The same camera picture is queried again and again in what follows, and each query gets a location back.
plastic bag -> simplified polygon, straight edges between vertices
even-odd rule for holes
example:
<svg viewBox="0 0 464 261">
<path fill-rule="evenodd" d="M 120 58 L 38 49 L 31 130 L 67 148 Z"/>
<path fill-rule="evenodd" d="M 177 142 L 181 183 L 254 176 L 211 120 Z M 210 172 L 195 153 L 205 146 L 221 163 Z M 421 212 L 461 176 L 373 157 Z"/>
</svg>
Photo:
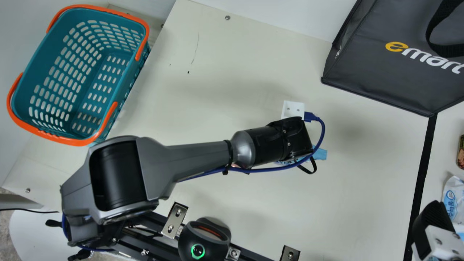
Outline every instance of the plastic bag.
<svg viewBox="0 0 464 261">
<path fill-rule="evenodd" d="M 445 183 L 443 189 L 443 203 L 446 211 L 454 224 L 462 224 L 464 221 L 464 182 L 456 176 L 452 176 Z"/>
</svg>

orange basket handle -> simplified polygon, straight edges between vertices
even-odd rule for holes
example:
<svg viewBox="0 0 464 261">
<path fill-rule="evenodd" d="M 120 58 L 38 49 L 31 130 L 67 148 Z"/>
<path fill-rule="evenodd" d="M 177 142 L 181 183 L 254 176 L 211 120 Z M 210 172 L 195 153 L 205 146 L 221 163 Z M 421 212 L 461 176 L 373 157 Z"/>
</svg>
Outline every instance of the orange basket handle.
<svg viewBox="0 0 464 261">
<path fill-rule="evenodd" d="M 65 7 L 63 9 L 61 9 L 60 11 L 58 11 L 57 14 L 55 14 L 55 16 L 53 17 L 52 21 L 50 22 L 50 24 L 48 25 L 48 28 L 47 28 L 47 33 L 48 31 L 50 31 L 50 29 L 53 27 L 53 25 L 55 24 L 55 22 L 58 20 L 58 18 L 60 17 L 60 15 L 66 11 L 66 10 L 69 10 L 69 9 L 72 9 L 72 8 L 87 8 L 87 9 L 92 9 L 92 10 L 97 10 L 97 11 L 101 11 L 101 12 L 107 12 L 107 13 L 112 13 L 112 14 L 115 14 L 115 15 L 119 15 L 119 16 L 122 16 L 124 18 L 127 18 L 129 20 L 133 20 L 141 25 L 143 25 L 143 27 L 145 27 L 145 37 L 143 38 L 142 42 L 140 43 L 140 47 L 139 49 L 137 50 L 137 54 L 135 55 L 135 60 L 136 61 L 139 61 L 140 60 L 140 57 L 142 56 L 142 52 L 143 52 L 143 48 L 145 47 L 145 45 L 147 44 L 147 41 L 148 41 L 148 34 L 150 33 L 150 27 L 148 26 L 148 24 L 138 18 L 138 17 L 135 17 L 135 16 L 132 16 L 130 14 L 126 14 L 126 13 L 123 13 L 123 12 L 119 12 L 119 11 L 116 11 L 116 10 L 111 10 L 111 9 L 108 9 L 108 8 L 103 8 L 103 7 L 96 7 L 96 6 L 91 6 L 91 5 L 73 5 L 73 6 L 68 6 L 68 7 Z"/>
<path fill-rule="evenodd" d="M 11 98 L 13 97 L 14 91 L 18 87 L 18 83 L 21 80 L 21 77 L 23 76 L 23 73 L 21 73 L 17 78 L 16 81 L 13 83 L 13 86 L 11 86 L 10 91 L 8 92 L 8 97 L 6 98 L 6 109 L 8 110 L 8 114 L 10 114 L 11 119 L 21 128 L 25 129 L 28 132 L 31 132 L 32 134 L 35 134 L 37 136 L 40 136 L 42 138 L 46 138 L 48 140 L 62 143 L 62 144 L 67 144 L 67 145 L 72 145 L 72 146 L 87 146 L 90 143 L 94 142 L 103 132 L 103 130 L 106 127 L 106 124 L 108 124 L 108 121 L 111 118 L 111 115 L 113 115 L 113 112 L 117 108 L 117 102 L 113 102 L 113 104 L 110 107 L 110 110 L 108 111 L 108 114 L 106 114 L 105 119 L 103 120 L 102 125 L 98 129 L 97 132 L 95 132 L 94 135 L 92 135 L 90 138 L 84 139 L 84 140 L 78 140 L 78 139 L 72 139 L 72 138 L 66 138 L 66 137 L 60 137 L 56 136 L 53 134 L 50 134 L 48 132 L 45 132 L 43 130 L 39 130 L 37 127 L 31 126 L 28 123 L 22 121 L 16 115 L 14 114 L 13 110 L 11 109 Z"/>
</svg>

blue cable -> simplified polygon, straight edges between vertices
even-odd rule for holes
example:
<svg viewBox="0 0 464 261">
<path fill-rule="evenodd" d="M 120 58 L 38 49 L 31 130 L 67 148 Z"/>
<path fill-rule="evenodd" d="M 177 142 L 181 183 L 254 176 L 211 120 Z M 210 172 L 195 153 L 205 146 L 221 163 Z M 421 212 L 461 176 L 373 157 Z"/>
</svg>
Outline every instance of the blue cable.
<svg viewBox="0 0 464 261">
<path fill-rule="evenodd" d="M 229 170 L 231 171 L 237 171 L 237 172 L 242 172 L 242 173 L 258 173 L 258 172 L 268 172 L 268 171 L 278 171 L 278 170 L 287 170 L 287 169 L 291 169 L 291 168 L 294 168 L 296 166 L 299 166 L 301 165 L 302 163 L 306 162 L 309 158 L 311 158 L 314 153 L 319 149 L 319 147 L 321 146 L 322 144 L 322 141 L 324 140 L 324 135 L 325 135 L 325 124 L 324 124 L 324 121 L 322 121 L 319 117 L 317 117 L 316 115 L 314 115 L 313 113 L 311 112 L 305 112 L 304 113 L 304 121 L 305 122 L 311 122 L 311 121 L 317 121 L 321 124 L 321 127 L 322 127 L 322 131 L 321 131 L 321 136 L 319 137 L 319 141 L 316 143 L 316 146 L 314 146 L 314 150 L 311 154 L 307 155 L 306 157 L 302 158 L 301 160 L 299 160 L 298 162 L 295 162 L 293 164 L 290 164 L 290 165 L 287 165 L 287 166 L 281 166 L 281 167 L 274 167 L 274 168 L 263 168 L 263 169 L 255 169 L 255 170 L 247 170 L 247 169 L 241 169 L 241 168 L 229 168 Z M 215 174 L 215 173 L 218 173 L 218 172 L 222 172 L 224 171 L 226 168 L 225 167 L 221 167 L 221 168 L 217 168 L 217 169 L 214 169 L 214 170 L 210 170 L 210 171 L 207 171 L 205 173 L 202 173 L 202 174 L 199 174 L 199 175 L 196 175 L 196 176 L 193 176 L 191 178 L 188 178 L 188 179 L 185 179 L 183 181 L 186 181 L 186 180 L 190 180 L 190 179 L 194 179 L 194 178 L 197 178 L 197 177 L 203 177 L 203 176 L 207 176 L 207 175 L 211 175 L 211 174 Z"/>
<path fill-rule="evenodd" d="M 68 238 L 68 233 L 66 233 L 66 217 L 64 216 L 64 214 L 61 217 L 61 227 L 63 228 L 64 236 L 67 239 Z M 83 245 L 78 245 L 78 247 L 80 247 L 80 248 L 82 248 L 84 250 L 89 250 L 89 251 L 94 251 L 94 252 L 111 252 L 111 251 L 114 251 L 112 249 L 88 248 L 88 247 L 83 246 Z"/>
</svg>

black shopping bag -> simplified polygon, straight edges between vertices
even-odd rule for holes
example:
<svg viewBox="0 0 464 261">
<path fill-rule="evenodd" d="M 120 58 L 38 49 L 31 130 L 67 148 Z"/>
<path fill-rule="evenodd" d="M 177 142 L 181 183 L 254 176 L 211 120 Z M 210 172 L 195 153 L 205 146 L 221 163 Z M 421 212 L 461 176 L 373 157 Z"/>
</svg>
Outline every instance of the black shopping bag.
<svg viewBox="0 0 464 261">
<path fill-rule="evenodd" d="M 358 0 L 322 82 L 431 117 L 464 100 L 464 0 Z"/>
</svg>

blue cloth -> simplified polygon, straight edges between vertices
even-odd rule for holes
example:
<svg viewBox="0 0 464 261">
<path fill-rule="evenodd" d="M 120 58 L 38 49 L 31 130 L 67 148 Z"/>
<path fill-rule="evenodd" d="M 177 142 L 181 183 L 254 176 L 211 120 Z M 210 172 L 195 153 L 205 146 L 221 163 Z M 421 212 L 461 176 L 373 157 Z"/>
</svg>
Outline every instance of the blue cloth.
<svg viewBox="0 0 464 261">
<path fill-rule="evenodd" d="M 277 164 L 279 165 L 283 165 L 283 166 L 287 166 L 287 165 L 290 165 L 292 163 L 295 163 L 295 162 L 298 162 L 299 160 L 301 160 L 303 157 L 300 157 L 298 159 L 295 159 L 295 160 L 290 160 L 290 161 L 276 161 Z M 327 159 L 327 151 L 324 150 L 324 149 L 321 149 L 319 148 L 318 150 L 316 150 L 316 152 L 314 153 L 313 155 L 313 158 L 315 160 L 326 160 Z"/>
</svg>

